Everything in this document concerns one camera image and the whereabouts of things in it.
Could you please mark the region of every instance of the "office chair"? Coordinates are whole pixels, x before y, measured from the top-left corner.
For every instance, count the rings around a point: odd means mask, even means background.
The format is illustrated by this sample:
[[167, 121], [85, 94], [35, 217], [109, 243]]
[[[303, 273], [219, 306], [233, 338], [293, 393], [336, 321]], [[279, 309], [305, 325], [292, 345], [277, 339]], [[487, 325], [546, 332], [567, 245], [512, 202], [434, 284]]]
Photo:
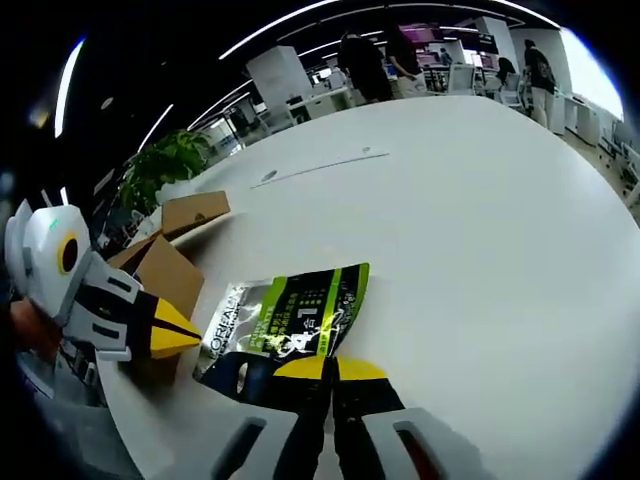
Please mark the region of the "office chair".
[[473, 65], [451, 65], [447, 95], [475, 95], [475, 70]]
[[520, 75], [517, 73], [508, 73], [505, 84], [500, 89], [498, 98], [503, 105], [514, 108], [516, 110], [523, 110], [524, 106], [520, 99], [519, 93]]

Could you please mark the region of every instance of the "screen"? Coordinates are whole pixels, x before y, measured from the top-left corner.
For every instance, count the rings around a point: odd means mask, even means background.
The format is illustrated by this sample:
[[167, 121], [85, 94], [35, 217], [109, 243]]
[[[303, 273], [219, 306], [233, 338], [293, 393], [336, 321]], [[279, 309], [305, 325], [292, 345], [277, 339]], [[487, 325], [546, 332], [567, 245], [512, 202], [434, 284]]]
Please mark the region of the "screen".
[[482, 60], [482, 66], [484, 68], [495, 68], [493, 66], [493, 61], [491, 60], [491, 57], [487, 57], [485, 55], [482, 55], [482, 57], [480, 57]]
[[425, 44], [430, 42], [441, 42], [442, 32], [439, 28], [428, 27], [424, 23], [414, 23], [411, 25], [400, 25], [400, 31], [412, 43]]
[[318, 76], [322, 79], [325, 79], [327, 77], [329, 77], [331, 75], [331, 69], [330, 68], [324, 68], [322, 70], [320, 70], [318, 72]]
[[420, 65], [437, 65], [440, 63], [440, 55], [436, 52], [418, 53], [417, 57]]
[[462, 48], [476, 52], [498, 54], [498, 47], [493, 35], [478, 32], [456, 32], [462, 42]]

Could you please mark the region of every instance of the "human hand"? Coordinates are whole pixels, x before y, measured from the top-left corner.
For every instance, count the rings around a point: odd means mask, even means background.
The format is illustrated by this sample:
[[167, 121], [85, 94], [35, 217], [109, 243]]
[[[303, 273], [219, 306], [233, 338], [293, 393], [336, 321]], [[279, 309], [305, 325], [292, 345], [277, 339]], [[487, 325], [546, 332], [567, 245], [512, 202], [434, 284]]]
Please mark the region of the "human hand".
[[58, 326], [26, 298], [11, 304], [10, 316], [20, 346], [35, 350], [40, 358], [53, 363], [62, 339]]

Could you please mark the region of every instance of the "floor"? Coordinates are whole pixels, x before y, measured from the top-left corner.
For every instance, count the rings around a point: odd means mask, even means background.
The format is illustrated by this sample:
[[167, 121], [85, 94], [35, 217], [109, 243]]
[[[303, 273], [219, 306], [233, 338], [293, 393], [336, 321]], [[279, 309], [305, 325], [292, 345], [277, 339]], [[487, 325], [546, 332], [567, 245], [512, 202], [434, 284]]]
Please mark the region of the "floor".
[[[585, 143], [580, 137], [570, 130], [565, 130], [565, 135], [561, 136], [568, 145], [573, 147], [585, 160], [587, 160], [604, 179], [611, 185], [613, 190], [622, 199], [627, 193], [628, 185], [620, 178], [620, 174], [616, 168], [613, 157], [609, 155], [601, 146], [591, 146]], [[640, 205], [631, 208], [631, 214], [636, 219], [636, 223], [640, 226]]]

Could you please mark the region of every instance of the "white pillar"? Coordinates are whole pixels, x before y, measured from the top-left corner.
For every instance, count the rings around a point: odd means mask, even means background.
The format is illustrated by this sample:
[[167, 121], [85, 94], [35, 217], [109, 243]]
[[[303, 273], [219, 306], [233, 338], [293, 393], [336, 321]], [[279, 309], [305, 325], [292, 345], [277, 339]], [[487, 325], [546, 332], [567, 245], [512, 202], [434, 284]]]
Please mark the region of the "white pillar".
[[480, 32], [493, 35], [498, 47], [498, 56], [509, 59], [518, 73], [520, 71], [518, 57], [507, 24], [503, 20], [490, 17], [480, 17], [475, 21], [475, 24]]
[[306, 96], [311, 83], [293, 47], [274, 47], [247, 63], [247, 70], [267, 108]]
[[247, 122], [251, 123], [255, 120], [256, 111], [254, 110], [253, 105], [251, 105], [251, 101], [249, 100], [249, 98], [240, 100], [238, 103], [236, 103], [236, 107], [240, 109], [240, 111], [244, 115], [244, 118], [247, 119]]

